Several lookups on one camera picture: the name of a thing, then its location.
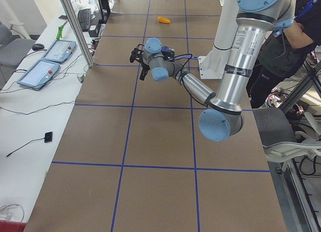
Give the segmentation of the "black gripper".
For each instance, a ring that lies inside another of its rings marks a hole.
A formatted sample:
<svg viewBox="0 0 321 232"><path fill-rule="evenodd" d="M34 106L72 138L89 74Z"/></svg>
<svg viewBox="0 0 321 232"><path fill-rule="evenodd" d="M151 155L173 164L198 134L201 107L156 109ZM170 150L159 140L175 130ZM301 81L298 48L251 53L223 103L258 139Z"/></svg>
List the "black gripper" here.
<svg viewBox="0 0 321 232"><path fill-rule="evenodd" d="M146 77L146 73L148 73L148 71L150 70L150 67L148 65L148 61L144 58L144 51L143 50L140 51L140 63L142 65L142 71L140 73L139 79L144 81L144 79Z"/></svg>

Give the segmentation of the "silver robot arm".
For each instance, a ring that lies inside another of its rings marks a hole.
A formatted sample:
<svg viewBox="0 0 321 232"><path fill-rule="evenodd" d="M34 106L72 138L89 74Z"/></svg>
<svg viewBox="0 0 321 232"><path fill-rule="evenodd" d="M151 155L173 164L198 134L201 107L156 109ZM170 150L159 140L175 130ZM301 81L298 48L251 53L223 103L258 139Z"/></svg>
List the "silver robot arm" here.
<svg viewBox="0 0 321 232"><path fill-rule="evenodd" d="M238 133L243 126L241 96L268 31L290 27L296 0L224 0L212 51L202 57L213 67L222 50L219 72L222 79L214 92L183 64L168 61L162 44L149 38L142 51L133 50L130 60L142 65L141 78L148 72L157 82L174 78L205 107L198 119L204 137L219 142Z"/></svg>

